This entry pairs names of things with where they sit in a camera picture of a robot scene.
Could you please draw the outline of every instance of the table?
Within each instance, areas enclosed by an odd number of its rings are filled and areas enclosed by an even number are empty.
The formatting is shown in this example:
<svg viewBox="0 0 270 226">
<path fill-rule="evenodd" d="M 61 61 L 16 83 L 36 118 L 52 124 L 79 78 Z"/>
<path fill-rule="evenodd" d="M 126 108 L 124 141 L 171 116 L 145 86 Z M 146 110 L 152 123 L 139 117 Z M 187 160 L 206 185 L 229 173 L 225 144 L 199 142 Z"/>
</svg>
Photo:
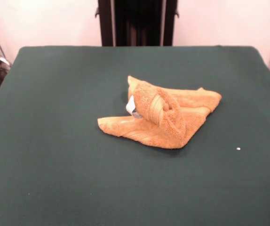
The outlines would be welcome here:
<svg viewBox="0 0 270 226">
<path fill-rule="evenodd" d="M 127 115 L 129 74 L 223 98 L 184 148 L 144 146 L 97 126 Z M 22 48 L 0 88 L 1 225 L 270 225 L 270 72 L 258 51 Z"/>
</svg>

